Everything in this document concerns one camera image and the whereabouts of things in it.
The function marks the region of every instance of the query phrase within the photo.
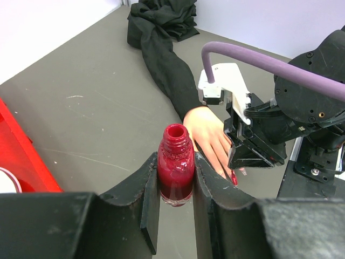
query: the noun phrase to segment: black fabric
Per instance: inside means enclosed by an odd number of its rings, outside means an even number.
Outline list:
[[[194,28],[196,0],[140,0],[128,16],[127,42],[141,49],[146,67],[183,121],[186,113],[202,104],[198,100],[189,66],[173,52],[178,41],[199,34]]]

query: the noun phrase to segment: gray table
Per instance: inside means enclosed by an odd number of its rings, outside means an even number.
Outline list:
[[[151,79],[141,51],[127,44],[128,13],[127,7],[112,12],[0,86],[0,97],[66,191],[110,189],[157,150],[168,124],[179,122],[170,100]],[[233,42],[201,31],[174,45],[196,81],[203,69],[201,48],[210,41]],[[212,61],[235,62],[218,55]],[[237,63],[248,89],[269,100],[273,75]],[[224,106],[212,110],[227,118]],[[275,197],[284,170],[248,169],[248,176],[237,174],[239,188],[255,197]],[[196,258],[191,202],[181,208],[162,204],[159,228],[155,258]]]

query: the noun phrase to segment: white backdrop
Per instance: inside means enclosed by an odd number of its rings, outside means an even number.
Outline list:
[[[121,0],[0,0],[0,84],[84,31]]]
[[[198,0],[196,6],[198,28],[289,58],[345,25],[345,0]]]

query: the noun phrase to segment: bottle neck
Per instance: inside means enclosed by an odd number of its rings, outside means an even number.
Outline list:
[[[172,154],[182,154],[189,148],[189,134],[181,124],[169,125],[163,133],[163,147]]]

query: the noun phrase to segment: mannequin hand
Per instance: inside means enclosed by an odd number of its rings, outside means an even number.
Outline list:
[[[195,145],[197,142],[215,171],[226,179],[225,168],[233,184],[237,185],[234,171],[227,167],[231,141],[223,132],[224,124],[221,120],[208,107],[197,107],[186,114],[183,125],[192,139],[194,151],[198,152]]]

